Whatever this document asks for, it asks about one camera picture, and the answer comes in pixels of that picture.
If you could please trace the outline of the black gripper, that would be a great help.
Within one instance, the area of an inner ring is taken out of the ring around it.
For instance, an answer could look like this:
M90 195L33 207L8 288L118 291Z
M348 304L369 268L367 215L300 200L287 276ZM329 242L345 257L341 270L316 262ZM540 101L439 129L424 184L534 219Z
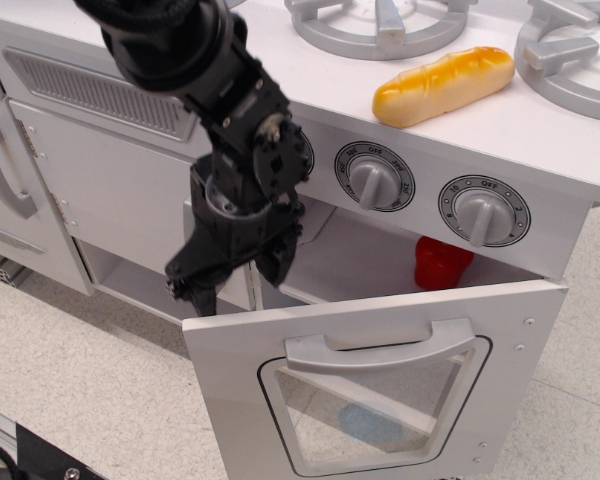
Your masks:
M229 200L215 180L213 157L190 170L193 231L167 263L167 288L189 301L199 317L217 314L217 291L235 269L253 261L272 286L287 277L302 232L305 208L295 189L270 201L258 198L246 210Z

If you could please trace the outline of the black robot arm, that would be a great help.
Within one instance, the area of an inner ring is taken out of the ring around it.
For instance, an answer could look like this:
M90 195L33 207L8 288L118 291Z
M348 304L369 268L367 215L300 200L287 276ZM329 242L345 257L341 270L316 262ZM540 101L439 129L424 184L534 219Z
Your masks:
M212 145L191 168L194 226L167 264L173 297L201 316L217 290L254 263L281 284L295 257L311 170L301 128L279 85L246 48L245 21L222 1L83 1L120 73L180 100Z

